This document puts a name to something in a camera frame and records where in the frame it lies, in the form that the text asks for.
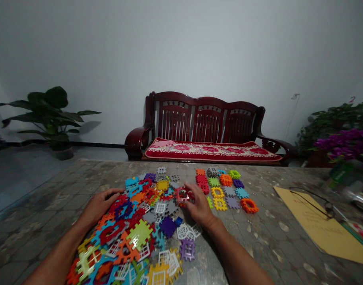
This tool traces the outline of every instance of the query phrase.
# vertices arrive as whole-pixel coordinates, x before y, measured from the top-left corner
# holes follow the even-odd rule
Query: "flowering plant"
[[[330,152],[332,162],[351,160],[363,154],[363,130],[340,131],[327,139],[318,139],[314,150]]]

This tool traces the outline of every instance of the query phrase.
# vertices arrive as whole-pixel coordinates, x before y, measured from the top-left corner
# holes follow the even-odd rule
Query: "potted plant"
[[[343,104],[315,112],[308,117],[308,121],[310,124],[297,135],[299,154],[306,158],[313,154],[313,144],[318,139],[326,139],[341,130],[363,129],[363,102],[356,106]]]
[[[61,109],[68,105],[66,91],[60,87],[53,87],[42,92],[31,92],[26,100],[17,100],[11,103],[0,103],[0,106],[10,105],[13,107],[29,110],[25,114],[10,117],[2,121],[3,128],[11,121],[33,123],[38,129],[19,131],[18,133],[33,133],[41,135],[60,160],[73,157],[72,145],[68,133],[79,133],[78,129],[67,129],[69,126],[81,127],[78,122],[84,122],[81,116],[100,114],[96,111],[80,111],[77,113],[63,112]]]

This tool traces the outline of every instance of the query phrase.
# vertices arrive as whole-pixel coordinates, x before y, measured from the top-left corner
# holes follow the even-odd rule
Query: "paper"
[[[325,253],[363,264],[363,245],[335,219],[329,219],[302,197],[326,212],[310,195],[274,187],[310,238]]]

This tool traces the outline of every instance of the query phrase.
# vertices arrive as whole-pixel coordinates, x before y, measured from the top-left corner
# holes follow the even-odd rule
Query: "plant pot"
[[[58,160],[68,160],[73,157],[73,148],[70,143],[62,146],[50,146],[50,148]]]

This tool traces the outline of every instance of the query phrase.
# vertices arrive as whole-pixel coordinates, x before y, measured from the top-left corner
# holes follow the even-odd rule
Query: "dark red wooden sofa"
[[[248,102],[227,103],[213,97],[191,98],[178,92],[150,93],[145,102],[145,123],[132,130],[125,141],[129,160],[162,160],[147,158],[142,153],[151,139],[203,143],[243,144],[262,140],[262,148],[275,154],[281,147],[286,154],[280,161],[248,162],[246,164],[286,165],[297,155],[291,144],[265,137],[261,132],[264,107]],[[198,162],[196,160],[178,160]]]

